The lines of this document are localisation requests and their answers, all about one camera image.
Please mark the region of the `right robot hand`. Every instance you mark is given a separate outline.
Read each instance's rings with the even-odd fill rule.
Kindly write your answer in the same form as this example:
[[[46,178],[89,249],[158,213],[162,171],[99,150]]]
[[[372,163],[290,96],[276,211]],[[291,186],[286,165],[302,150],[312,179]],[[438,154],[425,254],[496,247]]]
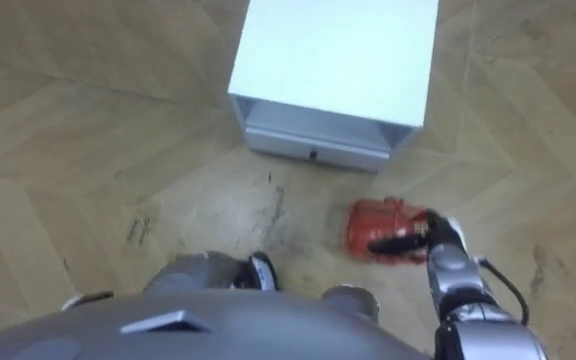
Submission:
[[[423,211],[421,233],[401,235],[373,241],[367,245],[367,250],[375,255],[404,255],[417,250],[432,250],[439,245],[454,245],[466,251],[459,231],[448,218],[435,210]]]

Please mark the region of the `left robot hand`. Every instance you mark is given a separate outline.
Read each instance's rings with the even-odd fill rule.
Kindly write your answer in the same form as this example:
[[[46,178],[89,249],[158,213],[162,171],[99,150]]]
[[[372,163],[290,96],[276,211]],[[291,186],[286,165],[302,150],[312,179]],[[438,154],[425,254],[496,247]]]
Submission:
[[[114,296],[113,291],[104,290],[96,293],[88,293],[88,294],[77,294],[72,298],[68,299],[61,307],[62,311],[66,311],[73,307],[77,307],[86,303],[96,302],[108,298],[112,298]]]

